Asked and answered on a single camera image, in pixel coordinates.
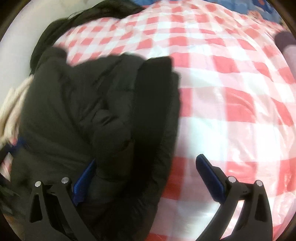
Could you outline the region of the beige puffer jacket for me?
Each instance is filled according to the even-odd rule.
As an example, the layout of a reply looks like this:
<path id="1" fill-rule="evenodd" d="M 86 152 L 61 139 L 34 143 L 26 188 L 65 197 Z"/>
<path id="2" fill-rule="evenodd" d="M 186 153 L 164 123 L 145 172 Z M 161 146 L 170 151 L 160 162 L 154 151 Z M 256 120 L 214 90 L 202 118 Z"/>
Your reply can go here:
<path id="1" fill-rule="evenodd" d="M 17 139 L 23 102 L 33 78 L 34 75 L 30 75 L 19 87 L 11 88 L 4 99 L 1 106 L 1 147 Z"/>

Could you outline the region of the blue whale curtain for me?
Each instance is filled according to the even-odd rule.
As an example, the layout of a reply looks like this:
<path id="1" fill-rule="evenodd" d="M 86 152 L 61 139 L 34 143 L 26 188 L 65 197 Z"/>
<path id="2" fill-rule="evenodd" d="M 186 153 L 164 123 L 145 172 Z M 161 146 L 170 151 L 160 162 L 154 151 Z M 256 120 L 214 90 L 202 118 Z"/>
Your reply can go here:
<path id="1" fill-rule="evenodd" d="M 210 5 L 221 5 L 243 17 L 256 21 L 269 21 L 280 24 L 282 17 L 267 1 L 206 1 Z"/>

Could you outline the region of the black puffer jacket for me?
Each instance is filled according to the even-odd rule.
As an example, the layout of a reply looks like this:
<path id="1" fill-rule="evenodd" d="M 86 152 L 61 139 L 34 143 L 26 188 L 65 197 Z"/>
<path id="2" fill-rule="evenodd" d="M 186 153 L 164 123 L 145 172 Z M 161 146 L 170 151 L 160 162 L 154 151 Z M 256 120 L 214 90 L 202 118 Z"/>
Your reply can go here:
<path id="1" fill-rule="evenodd" d="M 180 112 L 170 57 L 109 55 L 76 66 L 60 48 L 37 63 L 20 116 L 11 188 L 24 222 L 36 181 L 95 175 L 77 210 L 100 240 L 145 240 L 169 178 Z"/>

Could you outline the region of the red white checkered bedsheet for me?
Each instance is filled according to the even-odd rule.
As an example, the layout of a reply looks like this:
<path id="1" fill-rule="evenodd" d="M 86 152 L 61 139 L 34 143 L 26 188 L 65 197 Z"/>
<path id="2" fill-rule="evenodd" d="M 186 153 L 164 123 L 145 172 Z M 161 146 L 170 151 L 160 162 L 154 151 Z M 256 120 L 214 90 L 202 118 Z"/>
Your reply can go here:
<path id="1" fill-rule="evenodd" d="M 281 29 L 206 1 L 159 1 L 57 40 L 71 65 L 121 53 L 173 59 L 178 141 L 148 240 L 195 240 L 217 211 L 195 167 L 199 154 L 240 182 L 261 180 L 273 238 L 287 227 L 295 213 L 295 79 L 274 44 Z"/>

